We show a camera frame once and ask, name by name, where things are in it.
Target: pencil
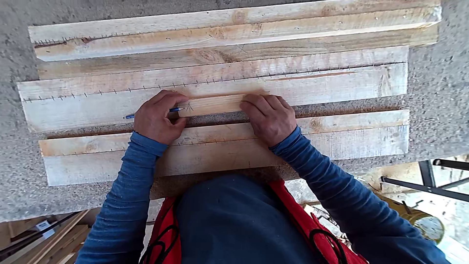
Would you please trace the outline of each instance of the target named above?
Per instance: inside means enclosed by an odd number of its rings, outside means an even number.
[[[176,107],[176,108],[171,108],[169,110],[169,112],[177,112],[177,111],[181,111],[183,109],[186,109],[185,107]],[[131,118],[134,118],[135,117],[135,114],[132,114],[132,115],[128,115],[128,116],[125,116],[124,119],[131,119]]]

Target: cuff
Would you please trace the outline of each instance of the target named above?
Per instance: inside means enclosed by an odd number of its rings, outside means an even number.
[[[168,145],[159,143],[156,140],[149,139],[145,136],[140,135],[139,133],[133,131],[130,136],[130,142],[133,142],[141,147],[142,150],[161,157],[163,152],[166,150]]]
[[[275,155],[281,156],[282,153],[288,151],[292,146],[294,146],[301,136],[301,129],[299,126],[296,126],[295,130],[293,130],[286,139],[279,144],[270,147],[269,150],[271,150]]]

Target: man's right hand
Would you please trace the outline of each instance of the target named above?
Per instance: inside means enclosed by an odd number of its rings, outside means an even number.
[[[268,147],[282,142],[296,128],[295,111],[281,96],[247,94],[240,107],[249,116],[254,134]]]
[[[159,143],[171,144],[181,136],[187,117],[180,117],[172,124],[168,119],[169,109],[187,100],[187,96],[176,91],[160,91],[135,113],[134,131]]]

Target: black strap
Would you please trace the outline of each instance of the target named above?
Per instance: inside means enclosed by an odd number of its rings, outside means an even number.
[[[316,234],[323,234],[326,237],[332,239],[335,243],[334,247],[332,248],[334,250],[335,255],[337,256],[339,264],[348,264],[347,256],[345,255],[344,249],[342,248],[340,241],[328,231],[325,231],[322,229],[313,229],[310,232],[310,243],[313,248],[313,253],[315,257],[320,261],[321,264],[330,264],[330,263],[326,260],[326,258],[321,253],[318,246],[316,245],[316,242],[314,241],[314,235]]]
[[[171,244],[169,245],[168,249],[166,249],[166,244],[163,241],[160,241],[160,239],[165,235],[167,232],[170,230],[174,230],[176,232],[175,237],[171,241]],[[156,238],[156,240],[148,245],[147,250],[145,251],[144,255],[140,259],[140,264],[143,264],[144,259],[146,258],[147,264],[150,263],[150,258],[151,258],[151,253],[153,252],[153,249],[156,246],[161,246],[161,251],[158,254],[158,257],[155,260],[156,264],[161,264],[165,260],[166,256],[168,256],[169,252],[173,249],[174,245],[176,244],[177,240],[179,238],[179,228],[176,225],[169,225],[167,228],[161,232],[161,234]]]

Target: finger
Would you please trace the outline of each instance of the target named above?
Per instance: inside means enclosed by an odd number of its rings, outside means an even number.
[[[285,99],[283,99],[283,97],[281,96],[277,96],[277,99],[279,99],[279,102],[282,104],[283,107],[285,107],[286,109],[293,109],[288,103],[287,101],[285,101]]]
[[[161,98],[165,97],[165,95],[167,94],[172,94],[174,93],[173,91],[168,91],[168,90],[161,90],[157,95],[153,96],[150,100],[148,100],[147,102],[149,104],[155,104],[157,103],[158,101],[161,100]]]
[[[184,127],[186,126],[186,123],[187,123],[187,120],[189,118],[188,117],[180,117],[176,120],[176,122],[174,123],[173,127],[182,131],[184,129]]]
[[[283,108],[283,105],[280,103],[279,99],[275,95],[264,95],[264,98],[273,109],[279,110]]]
[[[273,111],[272,106],[259,94],[247,94],[242,100],[255,105],[265,116]]]
[[[173,108],[177,103],[186,102],[189,100],[189,97],[181,93],[170,93],[166,94],[161,100],[158,101],[156,107],[166,114],[169,112],[170,108]]]
[[[242,101],[239,107],[249,116],[251,121],[261,121],[265,119],[264,114],[255,105],[248,101]]]

